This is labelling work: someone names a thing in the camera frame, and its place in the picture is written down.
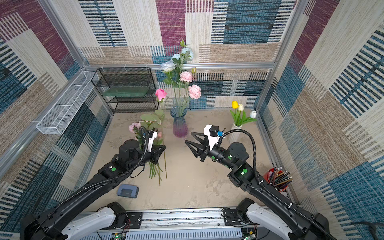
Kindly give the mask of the pink carnation stem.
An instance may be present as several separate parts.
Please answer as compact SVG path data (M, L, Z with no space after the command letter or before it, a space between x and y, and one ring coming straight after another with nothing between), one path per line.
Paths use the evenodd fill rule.
M144 127L142 127L140 122L132 123L129 126L129 130L131 133L135 134L136 139L139 141L141 145L145 144L145 132Z

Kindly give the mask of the magenta rose stem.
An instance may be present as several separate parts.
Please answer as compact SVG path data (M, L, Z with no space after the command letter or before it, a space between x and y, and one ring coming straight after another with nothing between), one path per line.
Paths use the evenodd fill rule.
M158 104L158 109L152 113L146 113L141 115L140 123L149 131L162 132L163 131L163 122L165 120L165 112L161 109L168 99L168 93L163 89L158 89L155 92L156 102Z

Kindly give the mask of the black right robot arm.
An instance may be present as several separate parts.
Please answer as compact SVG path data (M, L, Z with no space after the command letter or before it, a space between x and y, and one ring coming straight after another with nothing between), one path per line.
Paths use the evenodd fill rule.
M247 160L249 154L243 144L233 142L227 149L221 147L222 139L233 133L247 135L253 146L253 164ZM192 132L195 142L185 141L196 158L213 162L230 169L232 184L259 199L267 206L262 208L251 199L245 198L237 207L240 222L246 225L258 224L284 240L333 240L329 221L322 214L312 214L282 195L257 171L257 149L253 136L241 129L226 133L218 126L206 125L203 133Z

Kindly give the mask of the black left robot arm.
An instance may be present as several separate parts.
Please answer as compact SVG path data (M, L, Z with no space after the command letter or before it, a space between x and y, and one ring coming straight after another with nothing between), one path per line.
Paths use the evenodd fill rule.
M97 199L131 177L138 167L156 164L165 145L155 145L158 132L139 128L141 139L125 141L119 153L105 164L84 186L39 215L28 215L21 220L22 240L79 240L105 228L118 230L128 225L127 211L117 202L110 203L96 213L76 217Z

